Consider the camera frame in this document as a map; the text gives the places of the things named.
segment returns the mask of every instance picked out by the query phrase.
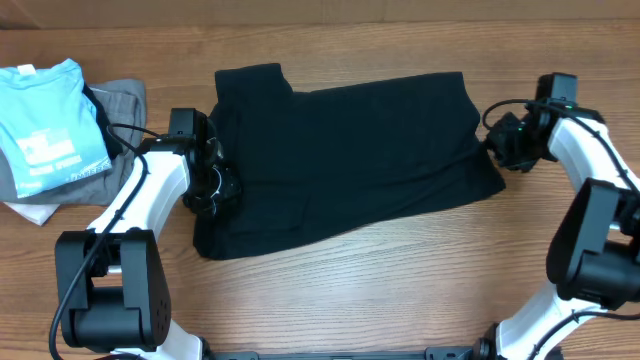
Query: printed graphic on t-shirt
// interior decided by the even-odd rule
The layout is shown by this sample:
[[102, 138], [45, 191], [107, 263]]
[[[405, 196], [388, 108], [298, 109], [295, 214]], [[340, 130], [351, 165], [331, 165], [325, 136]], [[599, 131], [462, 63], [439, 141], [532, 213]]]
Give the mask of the printed graphic on t-shirt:
[[95, 175], [97, 173], [100, 173], [109, 169], [111, 169], [111, 161], [109, 160], [108, 156], [105, 156], [99, 161], [96, 161], [92, 164], [85, 166], [77, 173], [71, 174], [70, 180], [76, 181], [76, 180], [84, 179], [86, 177]]
[[49, 163], [76, 152], [67, 129], [36, 131], [28, 138], [16, 139], [16, 142], [31, 166]]

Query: light blue t-shirt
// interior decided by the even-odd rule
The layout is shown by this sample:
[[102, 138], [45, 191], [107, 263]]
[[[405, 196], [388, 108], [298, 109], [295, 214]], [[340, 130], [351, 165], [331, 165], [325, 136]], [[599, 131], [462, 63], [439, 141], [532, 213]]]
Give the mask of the light blue t-shirt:
[[0, 69], [0, 148], [18, 198], [111, 168], [83, 87], [82, 69], [71, 59], [51, 69]]

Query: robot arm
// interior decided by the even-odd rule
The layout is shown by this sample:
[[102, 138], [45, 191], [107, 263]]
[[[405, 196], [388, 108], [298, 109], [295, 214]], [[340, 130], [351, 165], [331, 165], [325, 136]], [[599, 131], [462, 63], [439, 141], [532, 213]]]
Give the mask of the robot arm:
[[[552, 74], [540, 81], [538, 101], [569, 110], [575, 107], [575, 77]], [[574, 314], [603, 313], [626, 301], [640, 301], [640, 255], [634, 244], [637, 240], [623, 245], [606, 239], [609, 228], [635, 236], [640, 200], [629, 191], [611, 156], [615, 156], [627, 181], [636, 188], [640, 185], [638, 178], [613, 147], [608, 129], [597, 113], [586, 111], [588, 117], [575, 116], [591, 129], [588, 131], [574, 119], [554, 119], [540, 109], [529, 110], [521, 122], [513, 122], [512, 114], [507, 114], [496, 124], [488, 136], [489, 147], [503, 162], [501, 165], [511, 170], [528, 171], [537, 157], [559, 161], [577, 195], [549, 249], [549, 281], [488, 336], [493, 340], [489, 347], [495, 349], [492, 356], [508, 360], [545, 359], [564, 338], [593, 318], [576, 317], [556, 329]], [[517, 130], [510, 131], [513, 126], [507, 122], [517, 124]]]
[[[171, 320], [171, 299], [156, 241], [181, 196], [193, 212], [214, 216], [240, 193], [235, 174], [222, 162], [219, 144], [209, 133], [204, 114], [173, 109], [169, 134], [142, 142], [129, 179], [106, 211], [87, 230], [64, 232], [58, 239], [56, 272], [62, 303], [63, 294], [73, 288], [86, 249], [104, 236], [70, 300], [61, 304], [62, 334], [69, 346], [147, 360], [204, 358], [206, 342]], [[140, 157], [147, 166], [142, 183], [145, 167]], [[119, 220], [107, 231], [116, 214]], [[93, 285], [91, 278], [113, 273], [122, 274], [121, 287]]]

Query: folded clothing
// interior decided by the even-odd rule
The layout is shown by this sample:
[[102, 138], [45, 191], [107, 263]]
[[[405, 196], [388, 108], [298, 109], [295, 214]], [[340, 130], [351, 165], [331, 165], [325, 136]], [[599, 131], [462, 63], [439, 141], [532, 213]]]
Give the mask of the folded clothing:
[[243, 195], [236, 212], [197, 218], [201, 256], [289, 249], [505, 186], [461, 73], [294, 93], [268, 64], [218, 71], [216, 88], [211, 119]]
[[[145, 127], [146, 95], [144, 83], [124, 79], [89, 85], [96, 101], [112, 123]], [[133, 146], [142, 141], [142, 133], [125, 128], [114, 132]], [[133, 170], [134, 154], [127, 148], [112, 161], [111, 169], [68, 183], [40, 194], [18, 198], [7, 158], [0, 151], [0, 200], [22, 204], [90, 204], [109, 205]]]
[[18, 198], [111, 168], [83, 87], [82, 69], [71, 59], [51, 69], [0, 69], [0, 148]]

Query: black cable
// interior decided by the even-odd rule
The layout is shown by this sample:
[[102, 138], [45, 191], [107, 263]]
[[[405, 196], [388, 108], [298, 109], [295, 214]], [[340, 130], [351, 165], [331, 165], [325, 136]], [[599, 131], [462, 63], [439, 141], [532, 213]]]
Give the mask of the black cable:
[[598, 140], [598, 142], [602, 145], [604, 150], [609, 155], [609, 158], [611, 158], [611, 162], [613, 163], [613, 166], [616, 168], [616, 170], [620, 174], [620, 177], [622, 178], [624, 183], [629, 187], [629, 189], [631, 189], [634, 195], [640, 200], [640, 190], [638, 190], [638, 187], [636, 186], [636, 184], [634, 184], [633, 181], [631, 181], [631, 179], [627, 175], [627, 170], [622, 166], [622, 164], [620, 164], [620, 161], [618, 160], [618, 157], [616, 156], [616, 154], [613, 152], [613, 149], [611, 148], [611, 146], [607, 144], [607, 142], [602, 138], [602, 136], [600, 136], [600, 134], [597, 131], [593, 130], [591, 127], [589, 127], [589, 125], [585, 124], [582, 120], [578, 119], [576, 116], [571, 114], [571, 112], [565, 109], [562, 109], [553, 105], [545, 104], [542, 102], [533, 101], [533, 100], [526, 100], [526, 99], [505, 100], [505, 101], [497, 102], [491, 105], [487, 110], [485, 110], [484, 114], [482, 114], [482, 125], [487, 130], [491, 130], [492, 127], [487, 124], [487, 115], [489, 115], [489, 113], [493, 111], [495, 108], [503, 105], [509, 105], [509, 104], [526, 104], [531, 106], [537, 106], [543, 109], [547, 109], [549, 111], [556, 112], [562, 115], [563, 117], [573, 120], [573, 122], [578, 124], [581, 128], [583, 128], [585, 131], [591, 134], [591, 136], [593, 136], [594, 138], [596, 138], [596, 140]]
[[154, 133], [153, 131], [149, 131], [147, 129], [143, 129], [143, 128], [140, 128], [140, 127], [137, 127], [137, 126], [132, 126], [132, 125], [110, 124], [107, 127], [107, 132], [109, 133], [109, 135], [111, 137], [113, 137], [114, 139], [118, 140], [122, 145], [126, 146], [128, 149], [133, 151], [134, 155], [138, 159], [140, 159], [140, 162], [142, 163], [142, 174], [140, 175], [140, 180], [138, 180], [138, 183], [136, 184], [136, 186], [131, 191], [131, 194], [129, 194], [129, 196], [127, 196], [125, 201], [122, 203], [122, 206], [120, 207], [120, 209], [116, 210], [116, 212], [115, 212], [113, 218], [111, 219], [111, 221], [109, 221], [109, 223], [104, 228], [104, 230], [102, 230], [102, 233], [100, 233], [98, 235], [98, 237], [96, 238], [95, 243], [93, 244], [93, 246], [91, 246], [91, 249], [89, 249], [89, 251], [85, 255], [84, 261], [82, 262], [82, 264], [78, 268], [78, 271], [76, 272], [76, 275], [73, 277], [73, 280], [71, 280], [71, 284], [69, 284], [69, 288], [67, 289], [67, 292], [64, 294], [64, 296], [62, 297], [62, 300], [60, 301], [60, 304], [58, 305], [58, 309], [56, 310], [56, 313], [55, 313], [55, 315], [53, 317], [53, 320], [51, 321], [51, 328], [49, 329], [49, 352], [51, 353], [51, 357], [54, 360], [63, 360], [62, 357], [60, 356], [60, 354], [58, 353], [58, 349], [56, 347], [56, 334], [58, 332], [58, 325], [60, 324], [60, 320], [62, 319], [62, 314], [64, 312], [65, 307], [67, 306], [67, 304], [69, 302], [69, 299], [71, 298], [71, 295], [73, 294], [73, 290], [78, 285], [78, 282], [80, 281], [80, 278], [82, 277], [82, 275], [85, 274], [87, 268], [89, 267], [89, 265], [91, 264], [91, 262], [95, 258], [98, 250], [100, 250], [102, 248], [102, 245], [104, 243], [104, 240], [107, 237], [107, 234], [111, 231], [111, 229], [113, 229], [113, 227], [116, 225], [116, 223], [118, 221], [120, 221], [120, 219], [122, 218], [122, 214], [124, 214], [124, 212], [127, 210], [127, 207], [129, 207], [129, 204], [131, 204], [131, 202], [133, 201], [135, 196], [140, 191], [140, 188], [142, 188], [142, 185], [144, 184], [144, 181], [145, 181], [145, 179], [147, 177], [147, 173], [149, 172], [148, 165], [147, 165], [147, 160], [145, 160], [144, 156], [142, 156], [142, 154], [139, 154], [137, 152], [136, 148], [133, 147], [133, 145], [129, 144], [123, 138], [121, 138], [120, 136], [116, 135], [113, 132], [113, 128], [114, 127], [122, 127], [122, 128], [127, 128], [127, 129], [133, 129], [133, 130], [143, 131], [143, 132], [145, 132], [147, 134], [150, 134], [150, 135], [159, 136], [158, 134]]
[[111, 135], [112, 137], [114, 137], [116, 140], [118, 140], [120, 143], [122, 143], [122, 145], [127, 146], [129, 149], [133, 148], [133, 146], [131, 146], [131, 144], [129, 144], [128, 142], [126, 142], [125, 140], [123, 140], [121, 137], [118, 137], [114, 132], [113, 132], [113, 128], [114, 127], [121, 127], [121, 128], [125, 128], [125, 129], [131, 129], [131, 130], [137, 130], [137, 131], [142, 131], [143, 133], [149, 134], [151, 136], [154, 137], [160, 137], [161, 135], [153, 132], [149, 129], [145, 129], [139, 126], [135, 126], [135, 125], [128, 125], [128, 124], [120, 124], [120, 123], [114, 123], [114, 124], [109, 124], [109, 126], [107, 126], [107, 132], [109, 133], [109, 135]]
[[101, 358], [97, 358], [95, 360], [141, 360], [142, 357], [136, 354], [129, 353], [121, 353], [121, 354], [110, 354], [107, 356], [103, 356]]
[[640, 314], [635, 315], [620, 315], [620, 314], [610, 314], [610, 313], [601, 313], [596, 311], [579, 311], [573, 313], [571, 316], [568, 316], [566, 319], [559, 322], [556, 326], [551, 328], [540, 340], [540, 342], [533, 347], [533, 352], [529, 355], [527, 360], [534, 360], [536, 356], [540, 353], [540, 349], [551, 339], [553, 335], [555, 335], [558, 331], [560, 331], [563, 327], [569, 324], [572, 321], [578, 321], [579, 318], [583, 316], [595, 316], [595, 317], [603, 317], [607, 319], [614, 320], [623, 320], [623, 321], [633, 321], [640, 320]]
[[[591, 136], [593, 136], [594, 138], [596, 138], [596, 140], [598, 140], [598, 142], [602, 145], [602, 147], [607, 152], [607, 155], [609, 155], [609, 158], [611, 158], [611, 162], [613, 163], [614, 167], [618, 171], [618, 173], [619, 173], [620, 177], [622, 178], [622, 180], [625, 182], [625, 184], [627, 184], [629, 189], [631, 189], [631, 191], [633, 191], [634, 195], [640, 200], [640, 191], [638, 190], [636, 185], [633, 183], [633, 181], [631, 181], [631, 179], [629, 178], [629, 176], [627, 174], [627, 170], [622, 166], [622, 164], [618, 160], [618, 157], [614, 153], [614, 151], [611, 148], [611, 146], [609, 144], [607, 144], [607, 142], [602, 138], [602, 136], [600, 136], [599, 132], [593, 130], [591, 127], [589, 127], [587, 124], [585, 124], [582, 120], [578, 119], [576, 116], [571, 114], [571, 112], [569, 112], [569, 111], [567, 111], [567, 110], [565, 110], [563, 108], [559, 108], [557, 106], [545, 104], [545, 103], [538, 102], [538, 101], [526, 100], [526, 99], [511, 99], [511, 100], [500, 101], [498, 103], [495, 103], [495, 104], [491, 105], [487, 110], [485, 110], [484, 114], [482, 114], [482, 125], [487, 130], [491, 130], [492, 127], [487, 124], [487, 116], [489, 115], [489, 113], [491, 111], [493, 111], [497, 107], [500, 107], [500, 106], [503, 106], [503, 105], [508, 105], [508, 104], [526, 104], [526, 105], [531, 105], [531, 106], [537, 106], [537, 107], [540, 107], [540, 108], [543, 108], [543, 109], [547, 109], [549, 111], [556, 112], [556, 113], [558, 113], [559, 115], [561, 115], [563, 117], [566, 117], [566, 118], [569, 118], [569, 119], [573, 120], [573, 122], [578, 124], [581, 128], [586, 130]], [[528, 360], [534, 360], [535, 357], [538, 356], [538, 354], [540, 353], [540, 349], [542, 349], [542, 347], [549, 341], [549, 339], [551, 339], [551, 337], [553, 337], [553, 335], [555, 335], [558, 331], [560, 331], [563, 327], [565, 327], [570, 322], [572, 322], [572, 321], [576, 321], [577, 322], [578, 319], [583, 317], [583, 316], [595, 316], [595, 317], [603, 317], [603, 318], [607, 318], [607, 319], [623, 320], [623, 321], [640, 320], [640, 314], [621, 315], [621, 314], [602, 313], [602, 312], [595, 312], [595, 311], [580, 311], [580, 312], [573, 313], [571, 316], [568, 316], [566, 319], [560, 321], [558, 324], [556, 324], [554, 327], [552, 327], [542, 337], [540, 342], [538, 342], [538, 344], [534, 345], [533, 352], [529, 355]]]

